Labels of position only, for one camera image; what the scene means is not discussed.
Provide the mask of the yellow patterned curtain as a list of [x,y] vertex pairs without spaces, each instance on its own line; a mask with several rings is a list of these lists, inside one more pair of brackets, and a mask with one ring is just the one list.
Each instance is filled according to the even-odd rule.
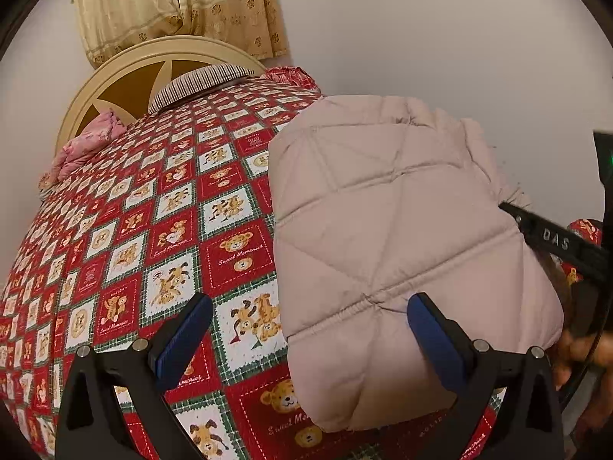
[[154,38],[198,35],[257,59],[288,52],[279,0],[72,0],[87,60],[112,56]]

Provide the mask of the cream arched wooden headboard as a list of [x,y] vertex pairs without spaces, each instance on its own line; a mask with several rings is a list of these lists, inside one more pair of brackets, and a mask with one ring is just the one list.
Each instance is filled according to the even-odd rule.
[[246,52],[213,38],[165,36],[143,42],[113,56],[80,88],[59,129],[59,151],[99,113],[112,110],[128,125],[143,117],[159,90],[175,78],[197,69],[229,62],[257,75],[265,66]]

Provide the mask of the beige quilted puffer coat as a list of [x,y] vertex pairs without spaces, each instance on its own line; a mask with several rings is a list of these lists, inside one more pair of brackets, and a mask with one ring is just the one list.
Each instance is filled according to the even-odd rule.
[[406,319],[424,292],[496,349],[551,347],[554,285],[501,203],[479,123],[415,98],[336,95],[269,145],[280,322],[298,402],[326,432],[449,407]]

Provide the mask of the grey plaid pillow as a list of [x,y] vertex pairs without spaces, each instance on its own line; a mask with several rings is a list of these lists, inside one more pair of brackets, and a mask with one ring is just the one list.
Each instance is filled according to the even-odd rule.
[[227,85],[236,80],[242,80],[254,72],[246,67],[232,63],[211,64],[211,66],[199,67],[187,72],[156,92],[151,99],[148,113],[153,115],[170,105],[193,97],[194,95],[207,92],[215,87]]

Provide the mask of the red patchwork bear quilt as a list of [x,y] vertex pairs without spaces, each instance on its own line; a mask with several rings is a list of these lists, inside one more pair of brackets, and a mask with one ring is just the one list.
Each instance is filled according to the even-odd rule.
[[242,79],[139,118],[56,185],[1,300],[1,396],[50,459],[77,348],[151,337],[195,289],[213,328],[166,401],[210,459],[401,459],[425,437],[322,434],[286,364],[273,262],[268,143],[317,98],[305,79]]

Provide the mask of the pink floral pillow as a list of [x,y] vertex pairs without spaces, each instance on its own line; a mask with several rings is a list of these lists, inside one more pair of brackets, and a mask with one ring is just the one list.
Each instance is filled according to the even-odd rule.
[[111,109],[95,117],[80,135],[69,140],[54,157],[51,166],[38,182],[38,190],[45,192],[64,181],[89,159],[110,145],[127,130],[125,124]]

